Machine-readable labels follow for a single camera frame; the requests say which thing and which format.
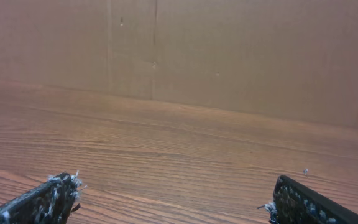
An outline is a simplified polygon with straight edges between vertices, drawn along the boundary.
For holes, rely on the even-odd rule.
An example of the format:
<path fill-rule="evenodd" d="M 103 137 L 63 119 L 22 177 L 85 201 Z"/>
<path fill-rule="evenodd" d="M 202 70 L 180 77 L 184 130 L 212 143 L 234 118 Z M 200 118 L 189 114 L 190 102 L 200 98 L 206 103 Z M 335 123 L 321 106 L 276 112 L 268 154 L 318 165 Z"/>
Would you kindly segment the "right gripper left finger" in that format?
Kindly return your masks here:
<path fill-rule="evenodd" d="M 62 172 L 0 206 L 0 224 L 66 224 L 80 196 L 78 175 Z"/>

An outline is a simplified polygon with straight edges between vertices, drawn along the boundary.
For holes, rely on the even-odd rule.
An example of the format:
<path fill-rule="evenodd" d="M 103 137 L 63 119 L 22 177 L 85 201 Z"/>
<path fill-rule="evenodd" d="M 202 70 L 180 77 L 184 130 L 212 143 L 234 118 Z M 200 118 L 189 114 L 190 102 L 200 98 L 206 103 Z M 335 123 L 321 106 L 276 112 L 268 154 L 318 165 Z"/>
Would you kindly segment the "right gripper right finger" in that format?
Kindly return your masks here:
<path fill-rule="evenodd" d="M 273 201 L 266 203 L 271 224 L 358 224 L 358 214 L 281 175 L 273 190 Z"/>

